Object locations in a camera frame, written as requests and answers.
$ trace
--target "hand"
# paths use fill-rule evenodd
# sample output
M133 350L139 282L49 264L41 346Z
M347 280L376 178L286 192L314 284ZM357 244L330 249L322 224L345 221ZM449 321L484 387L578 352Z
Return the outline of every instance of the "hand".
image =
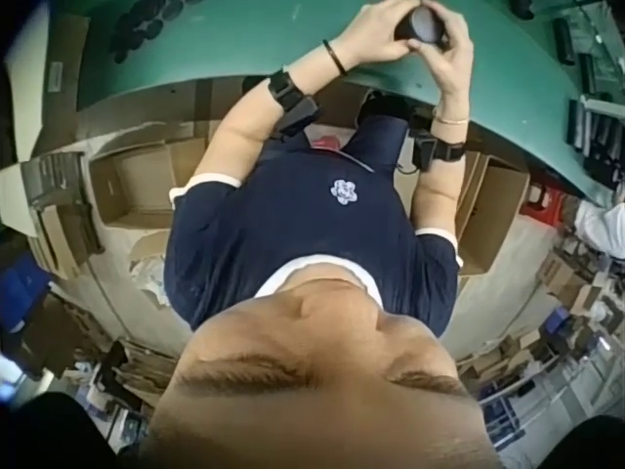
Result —
M463 105L466 102L468 105L474 49L467 22L462 15L440 3L430 0L423 3L444 22L450 49L442 52L434 45L414 39L410 39L408 45L423 58L432 72L442 94L442 103Z
M408 41L395 41L395 29L420 4L419 0L384 0L364 5L347 29L331 43L343 66L353 68L407 56L412 49Z

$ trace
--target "eyebrow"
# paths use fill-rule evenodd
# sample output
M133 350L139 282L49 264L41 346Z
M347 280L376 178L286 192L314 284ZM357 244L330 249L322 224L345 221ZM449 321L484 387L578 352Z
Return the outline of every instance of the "eyebrow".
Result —
M207 371L207 365L232 366L249 364L258 369L250 372L241 371ZM177 383L186 391L201 396L234 397L278 394L300 389L316 389L319 380L309 369L298 369L288 366L272 357L251 354L228 359L201 362L197 371L179 377ZM425 371L410 371L390 381L392 384L408 389L427 391L444 396L458 398L462 401L477 404L477 401L465 389L460 381L450 376L436 376Z

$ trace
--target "bracelet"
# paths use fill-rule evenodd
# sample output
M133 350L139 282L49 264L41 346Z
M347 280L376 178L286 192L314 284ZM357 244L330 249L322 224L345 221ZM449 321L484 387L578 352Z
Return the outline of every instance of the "bracelet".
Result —
M332 62L334 62L334 64L337 66L341 74L343 76L346 76L348 73L345 70L345 67L343 66L343 64L341 64L341 61L339 61L339 58L336 57L336 53L334 52L334 49L330 47L330 43L326 41L325 39L323 39L323 45L325 46L325 49L328 51L328 54L332 58Z
M440 122L441 124L445 124L445 125L467 125L468 123L471 122L471 119L464 119L464 120L448 120L448 119L443 119L442 117L440 117L438 115L438 106L436 106L434 108L433 111L433 115L434 115L434 119L437 120L438 122Z

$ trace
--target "concrete floor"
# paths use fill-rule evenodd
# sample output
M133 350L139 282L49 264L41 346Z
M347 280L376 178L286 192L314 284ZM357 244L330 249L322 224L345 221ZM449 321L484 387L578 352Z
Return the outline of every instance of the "concrete floor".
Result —
M343 142L351 130L314 126L311 140L336 135ZM72 146L85 152L84 168L90 157L112 135L87 140ZM400 164L410 167L411 143L406 142ZM84 171L87 192L93 200L89 173ZM396 187L402 200L409 203L416 184L415 176L397 173ZM148 232L105 227L95 215L95 223L105 253L92 256L82 266L83 276L61 281L57 291L93 312L111 335L131 337L161 352L178 355L191 336L188 326L168 308L158 308L133 283L127 256L133 244ZM443 345L455 358L487 350L493 340L508 331L539 325L556 302L535 290L535 273L550 249L555 231L531 219L518 216L491 272L474 277L458 299L452 321L442 337Z

